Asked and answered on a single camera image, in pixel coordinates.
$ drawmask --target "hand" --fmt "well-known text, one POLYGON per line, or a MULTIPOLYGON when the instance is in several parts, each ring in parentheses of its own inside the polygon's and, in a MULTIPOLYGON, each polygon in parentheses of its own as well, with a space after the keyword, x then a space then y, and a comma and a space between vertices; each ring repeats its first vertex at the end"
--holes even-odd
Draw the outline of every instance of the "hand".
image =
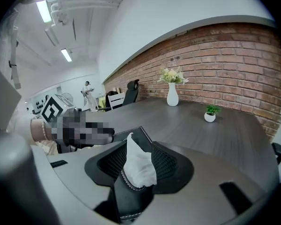
POLYGON ((57 117, 51 123, 54 141, 77 148, 111 143, 114 129, 109 128, 106 123, 86 122, 85 115, 80 108, 75 108, 66 117, 57 117))

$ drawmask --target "gray desk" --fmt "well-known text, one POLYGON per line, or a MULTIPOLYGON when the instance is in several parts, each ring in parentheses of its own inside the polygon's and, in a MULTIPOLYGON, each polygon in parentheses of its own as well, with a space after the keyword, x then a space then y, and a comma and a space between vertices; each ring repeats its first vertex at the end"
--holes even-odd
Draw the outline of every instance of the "gray desk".
POLYGON ((116 133, 142 126, 153 141, 171 143, 221 157, 264 189, 279 183, 274 151, 251 114, 222 109, 213 123, 204 120, 206 105, 148 98, 109 112, 87 112, 87 121, 108 122, 116 133))

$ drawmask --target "white tissue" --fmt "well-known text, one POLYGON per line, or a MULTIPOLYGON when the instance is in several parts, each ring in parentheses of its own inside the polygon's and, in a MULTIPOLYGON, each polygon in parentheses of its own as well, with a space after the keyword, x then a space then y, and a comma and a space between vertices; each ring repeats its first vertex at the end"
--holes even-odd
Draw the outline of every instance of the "white tissue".
POLYGON ((156 171, 152 164, 151 153, 144 152, 133 141, 130 133, 127 137, 127 160, 124 172, 129 182, 137 187, 150 187, 157 184, 156 171))

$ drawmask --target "fluorescent light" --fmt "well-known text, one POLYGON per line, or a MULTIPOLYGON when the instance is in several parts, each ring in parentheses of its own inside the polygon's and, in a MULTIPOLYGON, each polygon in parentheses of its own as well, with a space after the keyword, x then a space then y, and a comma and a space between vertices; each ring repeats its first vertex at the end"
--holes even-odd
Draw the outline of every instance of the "fluorescent light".
POLYGON ((49 13, 49 9, 48 9, 46 0, 41 1, 41 2, 37 2, 37 8, 38 8, 39 13, 41 14, 42 19, 45 23, 50 22, 52 20, 51 16, 50 16, 50 13, 49 13))
POLYGON ((66 60, 67 60, 68 62, 71 62, 71 61, 72 61, 72 59, 70 58, 70 55, 67 53, 67 50, 66 50, 66 49, 62 49, 61 52, 62 52, 62 54, 65 56, 65 58, 66 58, 66 60))

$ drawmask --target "logo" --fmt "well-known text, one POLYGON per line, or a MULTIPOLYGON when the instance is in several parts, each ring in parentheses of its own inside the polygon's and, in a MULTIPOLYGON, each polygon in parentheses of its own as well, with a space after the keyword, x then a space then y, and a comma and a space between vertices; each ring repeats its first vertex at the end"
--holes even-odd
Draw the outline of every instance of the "logo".
POLYGON ((51 97, 42 111, 42 116, 49 123, 59 117, 62 112, 62 107, 51 97))

